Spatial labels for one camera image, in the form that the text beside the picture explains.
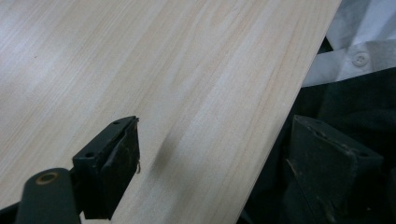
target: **light wood grain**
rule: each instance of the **light wood grain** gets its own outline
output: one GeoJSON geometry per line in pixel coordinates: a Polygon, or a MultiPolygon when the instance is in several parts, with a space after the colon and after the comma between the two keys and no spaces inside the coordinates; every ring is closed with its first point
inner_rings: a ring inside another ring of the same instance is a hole
{"type": "Polygon", "coordinates": [[[338,4],[0,1],[0,206],[137,115],[112,222],[235,222],[338,4]]]}

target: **screw hole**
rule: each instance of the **screw hole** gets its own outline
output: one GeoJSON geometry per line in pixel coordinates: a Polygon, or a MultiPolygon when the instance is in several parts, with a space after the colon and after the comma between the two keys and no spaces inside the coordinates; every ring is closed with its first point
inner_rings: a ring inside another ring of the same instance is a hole
{"type": "Polygon", "coordinates": [[[93,152],[89,152],[89,153],[85,154],[86,158],[92,158],[94,156],[95,156],[95,153],[93,153],[93,152]]]}
{"type": "Polygon", "coordinates": [[[58,175],[59,174],[56,172],[50,172],[50,173],[43,174],[43,175],[39,176],[38,179],[35,180],[35,183],[37,185],[47,185],[47,184],[51,183],[52,181],[54,181],[58,177],[58,175]]]}

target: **wooden board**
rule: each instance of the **wooden board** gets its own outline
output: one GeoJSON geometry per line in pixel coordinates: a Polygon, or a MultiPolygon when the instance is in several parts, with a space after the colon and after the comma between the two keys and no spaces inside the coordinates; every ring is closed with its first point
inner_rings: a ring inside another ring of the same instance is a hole
{"type": "Polygon", "coordinates": [[[0,206],[137,115],[142,172],[112,222],[235,222],[338,5],[1,1],[0,206]]]}

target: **clamp jaw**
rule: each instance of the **clamp jaw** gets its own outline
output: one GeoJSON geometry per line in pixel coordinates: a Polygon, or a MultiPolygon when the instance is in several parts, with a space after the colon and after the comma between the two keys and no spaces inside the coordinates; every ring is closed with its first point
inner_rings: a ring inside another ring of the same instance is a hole
{"type": "Polygon", "coordinates": [[[71,171],[49,169],[25,184],[21,201],[0,210],[0,223],[80,223],[111,219],[139,172],[138,118],[110,123],[73,157],[71,171]]]}

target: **shirt button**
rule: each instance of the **shirt button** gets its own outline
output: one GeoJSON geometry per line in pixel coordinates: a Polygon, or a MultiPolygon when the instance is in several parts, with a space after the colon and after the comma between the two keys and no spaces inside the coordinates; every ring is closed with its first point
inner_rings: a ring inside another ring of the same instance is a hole
{"type": "Polygon", "coordinates": [[[355,54],[355,56],[353,56],[352,63],[353,63],[353,65],[355,65],[357,67],[363,67],[368,62],[369,62],[369,54],[368,53],[360,52],[360,53],[355,54]]]}

